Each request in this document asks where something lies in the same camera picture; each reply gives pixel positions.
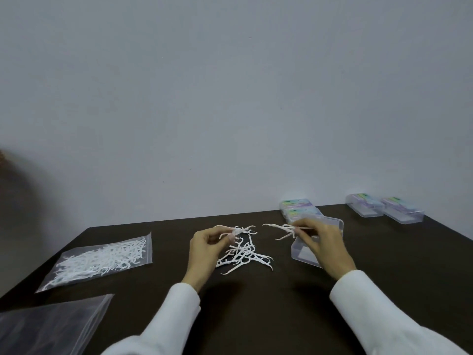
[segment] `left hand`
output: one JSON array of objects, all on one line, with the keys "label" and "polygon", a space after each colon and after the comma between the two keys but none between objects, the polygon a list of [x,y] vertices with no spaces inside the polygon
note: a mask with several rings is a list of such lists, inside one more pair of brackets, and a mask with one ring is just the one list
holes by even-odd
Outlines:
[{"label": "left hand", "polygon": [[189,246],[189,262],[183,283],[192,286],[196,292],[200,291],[215,269],[220,252],[230,245],[227,236],[219,240],[220,234],[231,233],[232,230],[233,228],[218,225],[194,234]]}]

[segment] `right hand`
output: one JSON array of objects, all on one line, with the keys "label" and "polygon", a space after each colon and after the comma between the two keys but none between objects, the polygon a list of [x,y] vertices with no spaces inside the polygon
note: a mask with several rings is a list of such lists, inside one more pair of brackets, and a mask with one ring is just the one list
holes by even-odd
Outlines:
[{"label": "right hand", "polygon": [[[323,224],[320,221],[304,218],[293,224],[295,233],[310,248],[319,261],[319,264],[335,280],[352,270],[356,270],[352,257],[348,254],[340,230],[335,225]],[[317,231],[320,242],[312,238],[298,227],[309,227]]]}]

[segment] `white wall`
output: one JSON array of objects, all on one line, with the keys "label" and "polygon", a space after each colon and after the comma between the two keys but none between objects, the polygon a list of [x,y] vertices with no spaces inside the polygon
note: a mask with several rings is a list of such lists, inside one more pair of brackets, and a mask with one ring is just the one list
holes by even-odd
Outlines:
[{"label": "white wall", "polygon": [[3,291],[87,227],[294,196],[473,236],[473,0],[1,0],[0,30],[4,184],[37,200]]}]

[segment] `empty plastic bag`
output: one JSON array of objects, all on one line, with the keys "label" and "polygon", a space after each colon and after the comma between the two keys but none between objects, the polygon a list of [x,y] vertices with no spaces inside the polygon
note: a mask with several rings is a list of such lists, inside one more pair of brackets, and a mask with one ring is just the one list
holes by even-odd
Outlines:
[{"label": "empty plastic bag", "polygon": [[153,262],[151,233],[118,243],[79,247],[61,254],[36,292],[121,272]]},{"label": "empty plastic bag", "polygon": [[0,355],[80,355],[112,297],[0,313]]}]

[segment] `pile of floss picks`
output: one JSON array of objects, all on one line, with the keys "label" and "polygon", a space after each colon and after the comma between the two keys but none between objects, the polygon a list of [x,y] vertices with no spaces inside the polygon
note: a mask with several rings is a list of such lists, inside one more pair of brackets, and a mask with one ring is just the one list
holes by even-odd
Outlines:
[{"label": "pile of floss picks", "polygon": [[[227,236],[228,238],[230,238],[230,240],[232,240],[232,238],[235,240],[235,245],[230,245],[230,249],[225,252],[226,254],[217,261],[216,268],[226,264],[235,265],[228,272],[222,273],[222,275],[227,275],[228,273],[233,272],[236,268],[239,268],[244,264],[248,264],[252,260],[269,266],[272,270],[272,266],[270,265],[270,263],[271,260],[274,259],[270,256],[255,253],[256,246],[253,244],[251,236],[257,234],[257,232],[252,231],[250,229],[253,227],[254,225],[250,225],[246,228],[239,228],[237,226],[233,228],[233,231],[231,233],[223,233],[220,235],[220,238],[222,238],[223,236]],[[244,245],[242,245],[243,237],[239,236],[242,233],[248,234],[249,237],[249,241],[246,242]]]},{"label": "pile of floss picks", "polygon": [[[296,238],[296,234],[294,232],[294,229],[296,227],[294,227],[293,225],[290,225],[290,224],[283,224],[283,225],[277,225],[277,224],[263,224],[263,225],[268,225],[270,227],[275,227],[275,228],[279,228],[279,229],[282,229],[283,231],[286,231],[287,234],[281,238],[277,238],[276,240],[282,240],[284,238],[287,238],[287,237],[290,237],[292,235],[293,238]],[[312,229],[312,228],[308,228],[308,227],[299,227],[300,229]]]},{"label": "pile of floss picks", "polygon": [[[95,249],[84,251],[83,248]],[[74,248],[61,254],[61,258],[46,276],[38,292],[150,263],[151,253],[151,233],[146,237],[119,243]]]}]

